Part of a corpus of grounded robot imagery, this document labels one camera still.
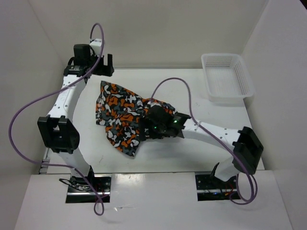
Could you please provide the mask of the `orange camouflage shorts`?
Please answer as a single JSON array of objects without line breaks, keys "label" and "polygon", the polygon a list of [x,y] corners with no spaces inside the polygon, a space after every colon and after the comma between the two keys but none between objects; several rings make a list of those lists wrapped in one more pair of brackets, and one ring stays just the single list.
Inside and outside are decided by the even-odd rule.
[{"label": "orange camouflage shorts", "polygon": [[[141,119],[148,113],[145,108],[149,98],[114,83],[100,82],[100,94],[96,100],[96,124],[105,127],[106,138],[123,154],[133,158],[141,142],[150,138],[142,127]],[[176,109],[160,101],[166,112],[174,114]]]}]

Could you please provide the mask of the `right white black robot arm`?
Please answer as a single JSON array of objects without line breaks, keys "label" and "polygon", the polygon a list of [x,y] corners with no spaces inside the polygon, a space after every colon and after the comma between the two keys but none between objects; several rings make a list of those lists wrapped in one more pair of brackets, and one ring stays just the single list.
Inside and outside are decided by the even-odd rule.
[{"label": "right white black robot arm", "polygon": [[241,130],[211,125],[176,112],[173,115],[155,105],[141,119],[141,128],[150,138],[186,138],[202,141],[226,149],[230,158],[215,165],[211,185],[222,188],[239,173],[254,175],[264,147],[254,130],[244,126]]}]

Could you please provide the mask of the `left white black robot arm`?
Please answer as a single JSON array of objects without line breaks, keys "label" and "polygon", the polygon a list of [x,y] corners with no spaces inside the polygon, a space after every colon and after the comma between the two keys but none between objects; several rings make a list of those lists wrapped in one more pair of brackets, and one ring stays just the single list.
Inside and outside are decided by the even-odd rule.
[{"label": "left white black robot arm", "polygon": [[79,149],[80,134],[72,123],[72,117],[91,75],[110,77],[114,72],[111,54],[107,56],[108,64],[104,65],[103,47],[104,43],[99,39],[92,40],[89,44],[74,45],[74,56],[63,72],[61,92],[48,115],[37,121],[45,146],[70,166],[71,178],[61,182],[82,192],[92,191],[96,180],[92,167]]}]

